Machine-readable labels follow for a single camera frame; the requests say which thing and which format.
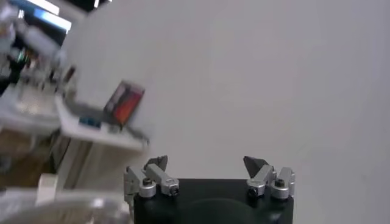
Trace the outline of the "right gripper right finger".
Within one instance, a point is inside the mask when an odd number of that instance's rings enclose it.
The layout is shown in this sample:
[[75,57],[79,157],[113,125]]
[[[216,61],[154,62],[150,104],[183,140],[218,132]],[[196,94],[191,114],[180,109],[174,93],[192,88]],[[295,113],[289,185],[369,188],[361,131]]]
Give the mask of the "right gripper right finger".
[[247,195],[250,198],[262,197],[266,189],[271,192],[271,197],[277,200],[293,198],[295,194],[295,173],[290,167],[282,167],[277,172],[274,166],[264,159],[245,156],[244,165],[249,174]]

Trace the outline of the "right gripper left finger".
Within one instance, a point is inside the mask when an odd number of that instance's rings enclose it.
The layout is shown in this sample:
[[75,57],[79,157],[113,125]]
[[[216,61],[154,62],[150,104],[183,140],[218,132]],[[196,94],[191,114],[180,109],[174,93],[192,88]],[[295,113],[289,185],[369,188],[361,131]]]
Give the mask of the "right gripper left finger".
[[179,194],[180,183],[177,178],[169,176],[165,170],[168,164],[168,156],[151,158],[142,169],[127,166],[123,173],[124,200],[138,195],[141,198],[152,198],[160,193],[168,197],[176,197]]

